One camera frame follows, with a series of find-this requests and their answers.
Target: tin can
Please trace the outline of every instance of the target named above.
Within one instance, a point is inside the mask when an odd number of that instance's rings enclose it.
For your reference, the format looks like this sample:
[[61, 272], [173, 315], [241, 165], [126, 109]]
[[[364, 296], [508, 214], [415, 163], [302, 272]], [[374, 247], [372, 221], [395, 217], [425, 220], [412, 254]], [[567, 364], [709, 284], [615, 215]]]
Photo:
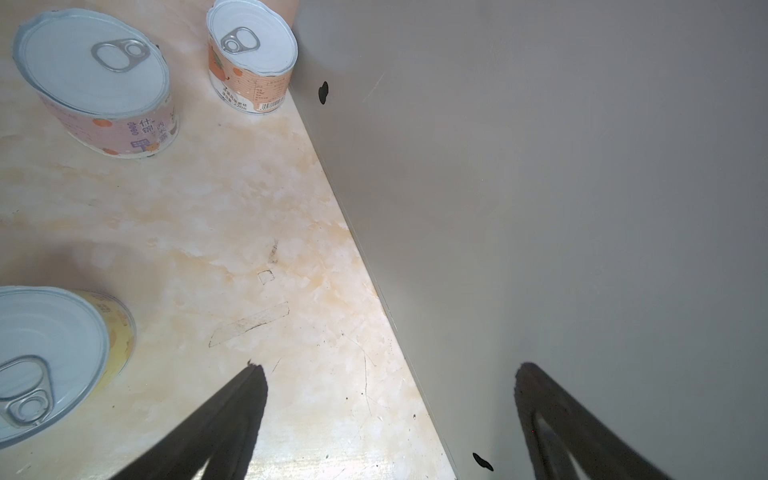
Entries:
[[160, 49], [116, 18], [81, 8], [41, 13], [17, 30], [13, 58], [48, 110], [92, 150], [149, 157], [176, 137]]
[[207, 16], [210, 83], [240, 111], [285, 101], [299, 48], [288, 24], [258, 0], [217, 0]]
[[0, 449], [62, 419], [93, 391], [109, 356], [99, 312], [72, 292], [0, 287]]
[[128, 363], [136, 343], [136, 325], [131, 312], [120, 300], [88, 290], [70, 291], [90, 303], [99, 312], [107, 327], [109, 355], [104, 365], [104, 373], [93, 389], [93, 393], [97, 393], [109, 385]]

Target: beige marble floor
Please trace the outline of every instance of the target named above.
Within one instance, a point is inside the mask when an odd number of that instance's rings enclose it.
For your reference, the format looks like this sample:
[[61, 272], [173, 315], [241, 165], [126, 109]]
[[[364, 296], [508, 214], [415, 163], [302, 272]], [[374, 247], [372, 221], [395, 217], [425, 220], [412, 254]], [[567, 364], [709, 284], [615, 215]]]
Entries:
[[[160, 45], [181, 119], [166, 151], [88, 150], [16, 71], [18, 24], [72, 6]], [[108, 478], [248, 360], [270, 387], [249, 478], [453, 478], [293, 101], [255, 118], [210, 87], [209, 6], [2, 3], [0, 283], [112, 293], [138, 338], [106, 390], [0, 451], [0, 478]], [[287, 315], [209, 346], [268, 309]]]

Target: dark stain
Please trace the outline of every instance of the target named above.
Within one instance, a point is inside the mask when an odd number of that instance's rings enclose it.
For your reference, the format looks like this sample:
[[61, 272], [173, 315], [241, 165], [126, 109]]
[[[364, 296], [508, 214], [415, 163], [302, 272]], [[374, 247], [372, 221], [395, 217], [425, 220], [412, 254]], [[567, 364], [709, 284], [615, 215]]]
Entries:
[[324, 81], [323, 86], [317, 89], [317, 97], [320, 99], [320, 103], [325, 105], [326, 98], [328, 98], [328, 82]]
[[277, 240], [275, 240], [275, 244], [272, 245], [272, 251], [270, 252], [270, 263], [277, 263]]
[[472, 456], [475, 457], [475, 461], [478, 463], [478, 465], [480, 465], [483, 468], [487, 468], [488, 470], [493, 472], [493, 465], [491, 465], [487, 461], [485, 461], [482, 458], [480, 458], [480, 455], [478, 455], [476, 453], [472, 453]]

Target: white wall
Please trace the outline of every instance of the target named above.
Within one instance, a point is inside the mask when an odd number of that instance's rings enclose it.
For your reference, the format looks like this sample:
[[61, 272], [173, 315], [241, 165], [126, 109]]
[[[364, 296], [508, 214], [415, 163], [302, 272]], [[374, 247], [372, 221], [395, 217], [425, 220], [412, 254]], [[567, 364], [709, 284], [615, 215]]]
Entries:
[[768, 4], [313, 0], [294, 29], [461, 478], [532, 478], [524, 361], [674, 478], [765, 476]]

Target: pull ring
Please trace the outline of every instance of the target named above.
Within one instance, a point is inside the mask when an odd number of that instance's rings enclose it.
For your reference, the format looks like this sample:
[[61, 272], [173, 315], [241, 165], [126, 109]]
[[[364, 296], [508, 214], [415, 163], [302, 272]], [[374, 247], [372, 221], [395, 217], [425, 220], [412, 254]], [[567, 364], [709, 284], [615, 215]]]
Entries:
[[[253, 37], [253, 39], [256, 40], [256, 45], [253, 47], [246, 47], [243, 45], [243, 43], [240, 42], [240, 39], [237, 37], [237, 32], [239, 31], [247, 31]], [[233, 31], [223, 36], [220, 43], [221, 48], [227, 53], [243, 53], [244, 51], [258, 50], [261, 46], [261, 40], [259, 40], [256, 34], [247, 27], [235, 28]]]
[[40, 425], [53, 411], [53, 392], [48, 364], [36, 355], [24, 355], [0, 365], [0, 372], [19, 363], [30, 362], [41, 370], [37, 383], [24, 392], [10, 397], [0, 397], [0, 416], [11, 426], [24, 429]]
[[[126, 57], [128, 57], [128, 65], [124, 67], [113, 67], [112, 65], [109, 65], [98, 54], [98, 51], [104, 47], [118, 48]], [[121, 40], [100, 41], [91, 47], [91, 55], [93, 55], [93, 58], [107, 70], [124, 73], [131, 70], [136, 65], [139, 65], [144, 59], [149, 57], [150, 49], [144, 42], [139, 41], [136, 38], [123, 38]]]

